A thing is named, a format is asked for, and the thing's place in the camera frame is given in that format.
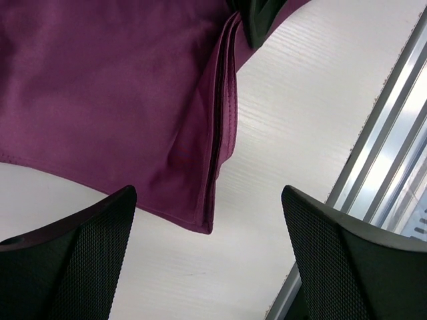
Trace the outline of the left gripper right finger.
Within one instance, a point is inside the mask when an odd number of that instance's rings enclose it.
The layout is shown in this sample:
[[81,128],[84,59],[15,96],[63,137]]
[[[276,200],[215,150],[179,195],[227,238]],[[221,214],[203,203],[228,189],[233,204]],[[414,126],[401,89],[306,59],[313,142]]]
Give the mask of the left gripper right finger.
[[425,319],[426,243],[287,185],[282,207],[310,319]]

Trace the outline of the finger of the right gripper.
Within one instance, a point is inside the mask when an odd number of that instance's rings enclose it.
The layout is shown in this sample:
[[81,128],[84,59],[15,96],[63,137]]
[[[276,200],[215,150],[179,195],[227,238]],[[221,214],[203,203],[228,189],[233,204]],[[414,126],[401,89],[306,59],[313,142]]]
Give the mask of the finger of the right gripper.
[[268,33],[287,0],[227,0],[232,12],[238,12],[243,22],[248,45],[259,49],[267,39]]

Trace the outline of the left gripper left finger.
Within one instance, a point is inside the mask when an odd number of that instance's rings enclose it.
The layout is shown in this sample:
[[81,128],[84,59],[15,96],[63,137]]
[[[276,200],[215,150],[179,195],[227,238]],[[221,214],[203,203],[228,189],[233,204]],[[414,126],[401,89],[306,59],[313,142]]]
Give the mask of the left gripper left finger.
[[108,319],[137,193],[100,202],[1,242],[2,319]]

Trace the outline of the purple cloth napkin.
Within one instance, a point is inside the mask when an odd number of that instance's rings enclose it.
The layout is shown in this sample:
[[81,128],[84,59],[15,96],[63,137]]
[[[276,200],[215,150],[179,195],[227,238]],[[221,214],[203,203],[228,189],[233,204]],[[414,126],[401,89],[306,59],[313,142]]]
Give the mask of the purple cloth napkin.
[[2,1],[1,161],[209,234],[256,51],[226,1]]

